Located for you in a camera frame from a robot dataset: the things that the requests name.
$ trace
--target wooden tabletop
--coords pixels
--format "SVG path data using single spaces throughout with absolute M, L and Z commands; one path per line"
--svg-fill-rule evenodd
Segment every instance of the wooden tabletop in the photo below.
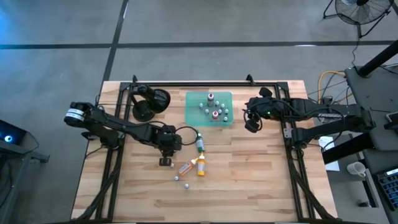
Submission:
M 292 98 L 306 98 L 303 81 L 288 81 Z M 120 82 L 104 82 L 100 103 L 115 103 Z M 124 147 L 114 222 L 276 222 L 297 221 L 292 186 L 287 168 L 284 141 L 278 121 L 263 119 L 256 134 L 244 128 L 244 103 L 258 96 L 259 87 L 165 87 L 172 97 L 170 106 L 153 120 L 176 128 L 185 126 L 185 94 L 188 91 L 230 91 L 233 94 L 234 123 L 230 127 L 197 127 L 205 142 L 206 176 L 191 170 L 174 181 L 177 170 L 198 157 L 195 145 L 183 146 L 173 156 L 175 168 L 158 165 L 160 152 L 133 140 Z M 114 105 L 105 105 L 114 114 Z M 137 121 L 130 115 L 129 120 Z M 313 121 L 297 123 L 309 128 Z M 194 139 L 189 130 L 179 135 L 183 142 Z M 99 148 L 93 141 L 88 152 Z M 85 160 L 72 218 L 83 213 L 101 185 L 106 150 Z M 305 149 L 305 167 L 312 192 L 327 211 L 336 217 L 325 165 L 319 147 Z M 300 198 L 304 213 L 305 200 Z M 108 211 L 106 197 L 104 212 Z

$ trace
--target fan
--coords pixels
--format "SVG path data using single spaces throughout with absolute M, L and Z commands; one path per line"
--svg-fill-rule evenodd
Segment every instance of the fan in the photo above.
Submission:
M 342 21 L 357 25 L 358 37 L 362 38 L 368 35 L 373 28 L 384 18 L 385 15 L 390 13 L 389 9 L 392 6 L 394 0 L 334 0 L 336 7 L 336 14 L 326 15 L 326 11 L 330 7 L 333 0 L 329 2 L 323 12 L 323 18 L 338 16 Z M 370 22 L 377 22 L 364 34 L 362 35 L 361 25 L 368 24 Z

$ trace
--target mug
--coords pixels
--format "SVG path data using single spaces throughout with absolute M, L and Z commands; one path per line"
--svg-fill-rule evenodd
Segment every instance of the mug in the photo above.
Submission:
M 347 166 L 347 171 L 352 175 L 358 175 L 360 177 L 365 177 L 366 167 L 362 162 L 353 162 Z

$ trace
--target green tray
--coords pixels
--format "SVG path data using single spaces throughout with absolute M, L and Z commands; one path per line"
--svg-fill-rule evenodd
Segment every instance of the green tray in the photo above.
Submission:
M 188 92 L 185 101 L 185 122 L 189 126 L 230 126 L 234 121 L 233 107 L 232 107 L 232 93 L 231 92 L 212 92 L 214 94 L 214 105 L 209 107 L 207 105 L 207 95 L 209 92 L 192 91 Z M 203 103 L 203 108 L 200 109 L 199 104 Z M 211 117 L 212 112 L 221 109 L 221 104 L 224 104 L 223 113 L 218 116 L 217 120 Z M 228 109 L 229 112 L 225 115 L 224 110 Z

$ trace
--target gray floor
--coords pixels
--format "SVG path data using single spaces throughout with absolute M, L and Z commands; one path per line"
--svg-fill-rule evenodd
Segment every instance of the gray floor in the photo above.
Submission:
M 322 20 L 327 4 L 328 0 L 130 0 L 119 42 L 355 41 L 354 26 L 339 18 Z M 121 5 L 122 0 L 0 1 L 0 44 L 109 44 Z M 364 40 L 396 40 L 397 21 L 392 11 Z M 385 47 L 359 46 L 355 64 L 366 63 Z M 119 49 L 110 80 L 130 80 L 133 74 L 140 80 L 242 80 L 250 73 L 256 80 L 304 80 L 311 92 L 323 71 L 351 66 L 353 49 Z M 48 164 L 31 164 L 14 223 L 69 219 L 86 141 L 81 130 L 63 123 L 63 116 L 71 101 L 94 100 L 108 55 L 109 49 L 0 50 L 0 119 L 32 132 L 40 142 L 38 151 L 51 155 Z M 398 57 L 388 63 L 396 62 Z M 335 77 L 332 83 L 340 81 Z M 341 84 L 326 94 L 337 96 L 345 88 Z M 369 214 L 354 204 L 363 195 L 352 195 L 340 184 L 331 186 L 340 218 L 360 221 Z M 374 222 L 378 215 L 383 214 L 375 214 Z

